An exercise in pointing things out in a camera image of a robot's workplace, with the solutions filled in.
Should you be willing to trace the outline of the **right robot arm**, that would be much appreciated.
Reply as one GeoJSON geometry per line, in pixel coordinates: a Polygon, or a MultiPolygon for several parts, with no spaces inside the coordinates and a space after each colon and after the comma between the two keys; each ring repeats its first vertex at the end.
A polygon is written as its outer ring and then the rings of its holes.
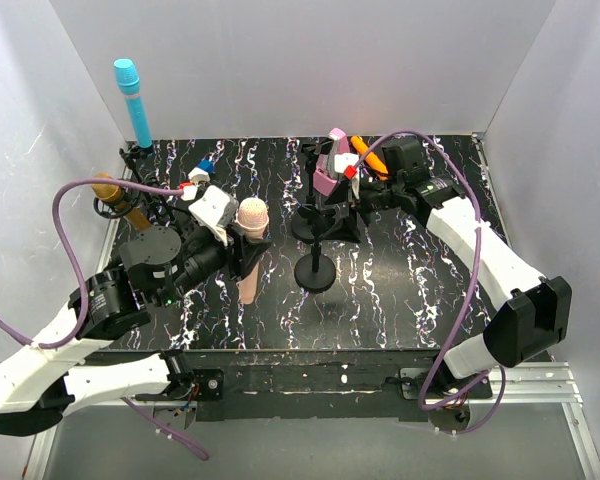
{"type": "Polygon", "coordinates": [[[469,288],[484,290],[496,310],[485,330],[454,345],[445,341],[420,391],[468,390],[478,375],[513,368],[562,342],[572,288],[519,257],[482,220],[476,195],[459,174],[435,176],[424,162],[428,137],[387,137],[368,147],[340,129],[330,132],[318,160],[317,189],[330,204],[346,203],[338,227],[356,237],[357,222],[374,212],[401,209],[442,240],[470,272],[469,288]],[[375,148],[382,151],[375,153],[375,148]]]}

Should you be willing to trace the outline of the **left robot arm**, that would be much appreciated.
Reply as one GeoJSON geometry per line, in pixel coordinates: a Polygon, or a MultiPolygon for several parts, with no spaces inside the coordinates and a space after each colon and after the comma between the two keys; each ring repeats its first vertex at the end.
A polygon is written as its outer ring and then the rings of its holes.
{"type": "Polygon", "coordinates": [[[0,362],[0,435],[34,435],[86,406],[138,394],[221,399],[222,372],[190,367],[179,349],[108,366],[85,360],[148,324],[149,306],[176,303],[218,271],[245,279],[270,246],[265,231],[232,225],[223,244],[206,227],[183,239],[153,226],[124,243],[32,344],[0,362]]]}

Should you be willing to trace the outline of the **gold microphone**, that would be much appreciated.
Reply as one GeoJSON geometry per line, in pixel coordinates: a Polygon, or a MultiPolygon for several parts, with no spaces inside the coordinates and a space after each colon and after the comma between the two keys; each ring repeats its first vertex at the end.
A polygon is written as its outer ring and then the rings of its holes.
{"type": "Polygon", "coordinates": [[[138,196],[128,193],[117,184],[94,183],[93,208],[97,215],[107,220],[124,219],[137,232],[149,229],[152,224],[137,207],[138,196]]]}

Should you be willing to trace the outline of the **round base shock-mount stand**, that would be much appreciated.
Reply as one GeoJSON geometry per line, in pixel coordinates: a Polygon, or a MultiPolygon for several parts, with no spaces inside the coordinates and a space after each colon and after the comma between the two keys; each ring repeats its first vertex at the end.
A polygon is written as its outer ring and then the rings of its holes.
{"type": "Polygon", "coordinates": [[[314,189],[314,173],[316,172],[319,157],[323,154],[328,154],[333,145],[333,141],[325,138],[317,143],[305,142],[301,145],[301,153],[305,156],[305,172],[308,175],[308,190],[306,200],[301,204],[297,212],[291,219],[291,232],[293,237],[303,243],[311,243],[313,241],[312,222],[300,215],[302,207],[315,207],[316,195],[314,189]]]}

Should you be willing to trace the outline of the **beige microphone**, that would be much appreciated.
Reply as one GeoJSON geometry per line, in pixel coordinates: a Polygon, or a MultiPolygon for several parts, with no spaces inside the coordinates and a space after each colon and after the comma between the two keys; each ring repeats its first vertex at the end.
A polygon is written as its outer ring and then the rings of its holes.
{"type": "MultiPolygon", "coordinates": [[[[246,198],[239,205],[236,220],[248,240],[262,240],[269,225],[268,207],[258,197],[246,198]]],[[[254,302],[257,293],[258,274],[259,260],[256,261],[249,275],[238,282],[239,300],[243,305],[254,302]]]]}

